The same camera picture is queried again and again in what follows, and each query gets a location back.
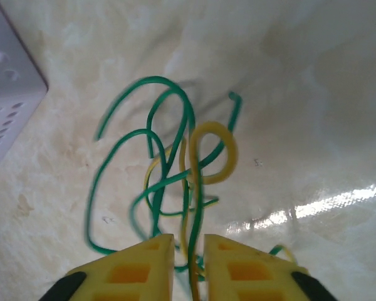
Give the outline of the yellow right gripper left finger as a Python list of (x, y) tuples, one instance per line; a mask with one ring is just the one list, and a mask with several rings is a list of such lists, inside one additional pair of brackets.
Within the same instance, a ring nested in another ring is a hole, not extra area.
[(47, 300), (172, 300), (174, 236), (158, 235), (70, 270)]

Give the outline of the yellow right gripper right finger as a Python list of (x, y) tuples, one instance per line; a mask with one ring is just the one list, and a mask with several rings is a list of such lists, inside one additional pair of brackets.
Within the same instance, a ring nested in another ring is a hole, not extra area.
[(208, 300), (330, 300), (308, 270), (219, 235), (204, 236)]

